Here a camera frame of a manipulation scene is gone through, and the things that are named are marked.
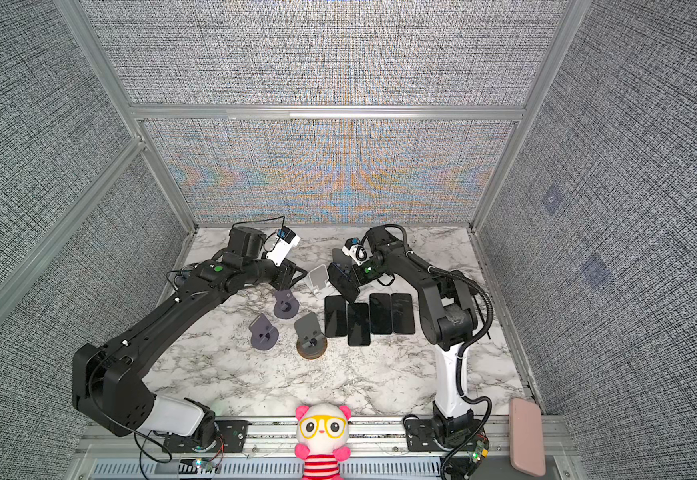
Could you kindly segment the purple phone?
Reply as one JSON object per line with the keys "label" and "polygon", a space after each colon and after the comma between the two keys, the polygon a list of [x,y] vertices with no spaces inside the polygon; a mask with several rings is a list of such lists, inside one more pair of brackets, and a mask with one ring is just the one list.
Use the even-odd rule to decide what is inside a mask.
{"label": "purple phone", "polygon": [[392,294],[391,320],[394,334],[412,335],[415,333],[413,301],[410,294]]}

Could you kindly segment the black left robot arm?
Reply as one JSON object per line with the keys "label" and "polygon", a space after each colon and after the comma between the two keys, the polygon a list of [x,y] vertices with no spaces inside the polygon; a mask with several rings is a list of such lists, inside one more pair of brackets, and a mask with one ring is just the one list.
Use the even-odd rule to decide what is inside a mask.
{"label": "black left robot arm", "polygon": [[72,358],[72,406],[116,436],[152,431],[192,440],[206,449],[216,439],[216,414],[204,404],[160,396],[144,376],[196,321],[242,290],[268,284],[286,291],[306,276],[288,260],[300,236],[284,226],[266,250],[268,234],[247,225],[230,229],[228,245],[182,270],[170,298],[100,346],[86,344]]}

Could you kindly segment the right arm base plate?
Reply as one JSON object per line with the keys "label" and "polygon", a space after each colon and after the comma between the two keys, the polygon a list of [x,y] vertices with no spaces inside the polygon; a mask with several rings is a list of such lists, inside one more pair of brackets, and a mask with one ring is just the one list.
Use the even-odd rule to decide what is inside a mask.
{"label": "right arm base plate", "polygon": [[410,452],[474,452],[489,450],[484,429],[474,434],[478,422],[465,416],[442,421],[439,418],[402,418],[407,449]]}

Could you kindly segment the blue phone mid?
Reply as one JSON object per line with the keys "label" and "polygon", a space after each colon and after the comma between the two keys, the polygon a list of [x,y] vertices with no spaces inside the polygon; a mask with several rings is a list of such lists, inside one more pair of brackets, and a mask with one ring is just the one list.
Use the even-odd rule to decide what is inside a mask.
{"label": "blue phone mid", "polygon": [[390,335],[393,333],[392,299],[390,294],[370,294],[369,320],[370,331],[373,335]]}

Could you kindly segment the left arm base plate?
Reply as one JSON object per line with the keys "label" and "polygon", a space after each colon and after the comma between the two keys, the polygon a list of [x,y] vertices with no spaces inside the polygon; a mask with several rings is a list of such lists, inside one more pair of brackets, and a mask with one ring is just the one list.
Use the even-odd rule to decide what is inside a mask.
{"label": "left arm base plate", "polygon": [[184,437],[176,434],[164,436],[162,452],[172,454],[214,454],[220,451],[242,453],[246,436],[248,436],[248,426],[250,422],[246,420],[216,420],[212,427],[208,422],[204,422],[192,436]]}

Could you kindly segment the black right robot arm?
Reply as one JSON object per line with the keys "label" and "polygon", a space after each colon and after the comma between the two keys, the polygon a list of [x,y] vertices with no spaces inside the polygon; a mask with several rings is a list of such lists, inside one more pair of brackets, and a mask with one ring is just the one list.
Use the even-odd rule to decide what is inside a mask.
{"label": "black right robot arm", "polygon": [[438,268],[417,255],[398,224],[375,226],[362,238],[346,240],[342,254],[350,264],[330,267],[328,277],[346,301],[355,302],[363,286],[384,275],[403,279],[417,293],[420,329],[434,347],[433,435],[446,449],[458,446],[490,416],[489,410],[475,413],[476,405],[490,406],[491,400],[468,394],[466,374],[469,348],[487,336],[494,320],[486,291],[462,272]]}

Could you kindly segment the black phone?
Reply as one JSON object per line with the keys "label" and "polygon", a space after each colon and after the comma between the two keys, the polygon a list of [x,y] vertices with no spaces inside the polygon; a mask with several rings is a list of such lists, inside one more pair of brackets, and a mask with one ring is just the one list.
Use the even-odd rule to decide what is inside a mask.
{"label": "black phone", "polygon": [[330,263],[328,265],[328,280],[346,302],[356,302],[360,294],[360,283],[351,266],[336,262]]}
{"label": "black phone", "polygon": [[352,303],[346,308],[348,322],[348,345],[353,347],[370,346],[370,319],[367,303]]}
{"label": "black phone", "polygon": [[348,335],[348,314],[346,300],[339,295],[324,298],[324,334],[327,338]]}

